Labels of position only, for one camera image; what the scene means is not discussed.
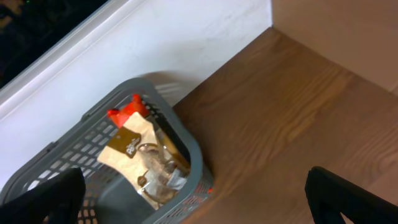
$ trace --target gray plastic basket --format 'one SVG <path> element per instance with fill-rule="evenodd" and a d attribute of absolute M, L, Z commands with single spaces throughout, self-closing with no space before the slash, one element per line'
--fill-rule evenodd
<path fill-rule="evenodd" d="M 187 183 L 169 203 L 154 210 L 117 171 L 96 161 L 96 157 L 118 130 L 106 116 L 142 96 L 158 125 L 191 163 Z M 78 224 L 179 223 L 210 194 L 213 178 L 202 162 L 200 148 L 183 127 L 172 108 L 143 78 L 128 80 L 83 115 L 81 121 L 20 168 L 4 186 L 4 204 L 58 175 L 69 167 L 80 167 L 86 180 L 86 195 Z"/>

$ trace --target wooden floor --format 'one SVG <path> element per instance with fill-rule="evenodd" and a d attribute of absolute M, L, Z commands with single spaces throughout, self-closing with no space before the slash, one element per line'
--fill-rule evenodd
<path fill-rule="evenodd" d="M 313 223 L 313 166 L 398 203 L 397 98 L 274 29 L 175 110 L 215 177 L 186 223 Z"/>

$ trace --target red plastic object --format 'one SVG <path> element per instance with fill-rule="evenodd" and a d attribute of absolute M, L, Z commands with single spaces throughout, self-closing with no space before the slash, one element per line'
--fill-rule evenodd
<path fill-rule="evenodd" d="M 142 103 L 141 96 L 138 94 L 134 94 L 132 96 L 131 103 L 129 103 L 123 109 L 108 110 L 108 117 L 111 118 L 113 123 L 116 124 L 118 128 L 121 128 L 134 112 L 138 112 L 143 117 L 146 117 L 149 114 L 149 111 Z"/>

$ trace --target black object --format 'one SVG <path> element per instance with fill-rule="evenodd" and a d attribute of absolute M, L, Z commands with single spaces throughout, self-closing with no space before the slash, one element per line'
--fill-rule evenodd
<path fill-rule="evenodd" d="M 12 0 L 0 5 L 0 88 L 107 0 Z"/>
<path fill-rule="evenodd" d="M 398 223 L 398 207 L 322 168 L 313 167 L 305 184 L 315 224 Z"/>
<path fill-rule="evenodd" d="M 3 224 L 74 224 L 86 184 L 80 168 L 68 169 L 0 207 Z"/>

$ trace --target white wall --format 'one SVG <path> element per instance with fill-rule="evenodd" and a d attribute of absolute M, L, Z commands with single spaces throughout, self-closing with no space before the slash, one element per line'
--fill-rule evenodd
<path fill-rule="evenodd" d="M 0 188 L 119 83 L 167 71 L 174 104 L 270 25 L 269 0 L 148 0 L 0 121 Z"/>

